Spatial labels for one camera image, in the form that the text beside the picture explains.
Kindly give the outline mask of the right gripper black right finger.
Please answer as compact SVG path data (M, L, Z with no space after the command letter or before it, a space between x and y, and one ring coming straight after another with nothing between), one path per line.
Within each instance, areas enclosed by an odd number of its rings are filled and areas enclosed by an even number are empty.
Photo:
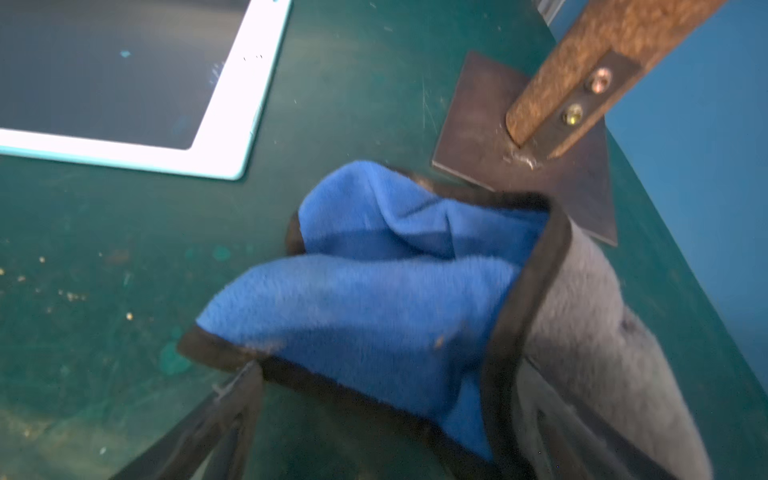
M538 479L672 479L527 359L515 375L515 438Z

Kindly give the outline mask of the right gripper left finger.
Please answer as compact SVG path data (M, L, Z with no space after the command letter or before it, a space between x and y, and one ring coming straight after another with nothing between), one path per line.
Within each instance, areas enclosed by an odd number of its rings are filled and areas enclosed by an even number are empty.
M264 397L260 364L247 363L193 411L115 473L115 479L241 479Z

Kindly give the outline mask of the blue wiping cloth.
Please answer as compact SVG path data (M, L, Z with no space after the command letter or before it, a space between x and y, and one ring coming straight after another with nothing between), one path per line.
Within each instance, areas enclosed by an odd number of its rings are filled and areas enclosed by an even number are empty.
M357 161L303 200L287 256L218 293L190 360L372 407L458 474L562 469L517 384L534 366L676 479L711 461L656 337L601 249L551 198L432 183Z

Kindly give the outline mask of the white blue drawing tablet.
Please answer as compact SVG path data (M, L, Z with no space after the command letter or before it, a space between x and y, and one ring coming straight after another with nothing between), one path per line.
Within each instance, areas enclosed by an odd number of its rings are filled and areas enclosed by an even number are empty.
M288 1L5 1L1 151L243 176Z

